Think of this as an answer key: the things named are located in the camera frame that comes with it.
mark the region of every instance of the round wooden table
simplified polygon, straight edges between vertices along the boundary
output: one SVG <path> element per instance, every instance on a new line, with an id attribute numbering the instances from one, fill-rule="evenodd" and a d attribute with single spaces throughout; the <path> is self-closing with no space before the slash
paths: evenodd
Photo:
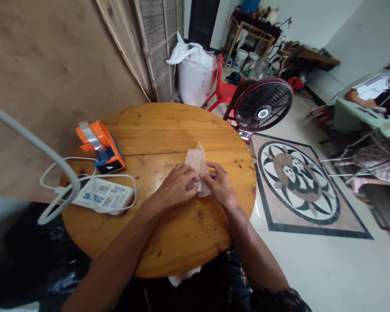
<path id="1" fill-rule="evenodd" d="M 136 179 L 137 204 L 121 216 L 76 205 L 63 211 L 69 235 L 91 258 L 103 252 L 170 170 L 185 162 L 188 149 L 196 148 L 198 141 L 206 159 L 220 163 L 230 174 L 241 207 L 251 215 L 256 198 L 254 163 L 237 131 L 218 116 L 184 104 L 151 103 L 125 109 L 103 124 L 117 141 L 126 163 L 127 169 L 116 173 Z M 95 154 L 78 148 L 72 156 Z M 72 160 L 70 165 L 78 174 L 91 174 L 94 169 L 91 161 Z M 128 178 L 110 180 L 132 187 Z M 62 178 L 61 185 L 66 183 L 66 177 Z M 142 251 L 135 276 L 154 278 L 187 272 L 212 260 L 230 244 L 227 218 L 215 197 L 193 198 L 159 220 Z"/>

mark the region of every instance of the black fan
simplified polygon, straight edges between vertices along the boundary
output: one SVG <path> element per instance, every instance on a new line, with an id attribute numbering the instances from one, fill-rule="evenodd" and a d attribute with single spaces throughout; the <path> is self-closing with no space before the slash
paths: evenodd
<path id="1" fill-rule="evenodd" d="M 269 129 L 287 115 L 292 99 L 293 90 L 286 81 L 278 78 L 258 81 L 240 94 L 233 106 L 234 117 L 228 119 L 236 121 L 235 129 L 250 145 L 253 132 Z"/>

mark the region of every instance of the doorway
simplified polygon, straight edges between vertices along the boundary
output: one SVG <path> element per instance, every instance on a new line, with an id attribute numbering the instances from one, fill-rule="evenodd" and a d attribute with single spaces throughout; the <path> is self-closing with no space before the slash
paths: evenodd
<path id="1" fill-rule="evenodd" d="M 220 0 L 192 0 L 188 42 L 209 50 Z"/>

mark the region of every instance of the orange tape dispenser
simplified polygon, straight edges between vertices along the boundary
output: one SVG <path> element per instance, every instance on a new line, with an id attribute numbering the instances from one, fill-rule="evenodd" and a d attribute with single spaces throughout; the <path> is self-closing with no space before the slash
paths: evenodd
<path id="1" fill-rule="evenodd" d="M 97 152 L 98 161 L 94 166 L 101 174 L 126 168 L 116 140 L 100 121 L 91 124 L 81 121 L 77 127 L 77 134 L 84 143 L 81 146 L 84 151 Z"/>

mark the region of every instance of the electric fan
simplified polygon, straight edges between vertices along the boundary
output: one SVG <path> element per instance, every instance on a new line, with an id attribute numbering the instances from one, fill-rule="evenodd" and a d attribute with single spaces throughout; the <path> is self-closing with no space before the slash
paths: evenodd
<path id="1" fill-rule="evenodd" d="M 224 119 L 237 123 L 235 130 L 250 146 L 254 132 L 273 127 L 287 115 L 292 99 L 292 87 L 282 79 L 240 80 Z"/>

